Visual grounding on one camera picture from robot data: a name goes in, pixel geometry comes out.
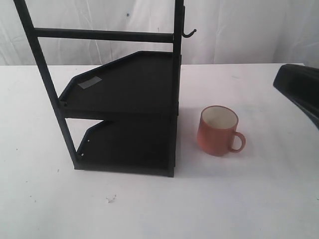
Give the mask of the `terracotta ceramic mug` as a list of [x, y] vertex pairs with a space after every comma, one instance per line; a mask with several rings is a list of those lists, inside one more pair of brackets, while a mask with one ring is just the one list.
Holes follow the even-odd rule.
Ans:
[[246, 138], [237, 131], [239, 118], [224, 106], [208, 106], [200, 114], [197, 144], [207, 154], [223, 156], [239, 153], [246, 145]]

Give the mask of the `black metal shelf rack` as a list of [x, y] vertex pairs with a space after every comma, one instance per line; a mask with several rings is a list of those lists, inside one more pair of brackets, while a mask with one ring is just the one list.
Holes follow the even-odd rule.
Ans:
[[[76, 170], [173, 177], [185, 6], [174, 4], [173, 33], [34, 27], [14, 2]], [[171, 52], [137, 51], [71, 79], [56, 93], [39, 38], [170, 43]], [[82, 89], [97, 76], [101, 82]]]

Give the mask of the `grey tape piece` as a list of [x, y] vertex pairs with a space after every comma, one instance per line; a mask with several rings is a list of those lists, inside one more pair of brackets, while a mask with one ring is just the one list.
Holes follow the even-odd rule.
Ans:
[[99, 83], [99, 82], [101, 82], [101, 81], [102, 81], [101, 78], [99, 78], [99, 77], [97, 77], [97, 76], [94, 76], [93, 78], [91, 78], [91, 79], [89, 79], [89, 80], [86, 80], [86, 81], [84, 81], [84, 82], [82, 82], [82, 83], [78, 83], [78, 85], [79, 85], [82, 89], [87, 89], [87, 88], [89, 88], [89, 87], [91, 87], [91, 86], [93, 86], [93, 85], [95, 85], [95, 84], [97, 84], [97, 83]]

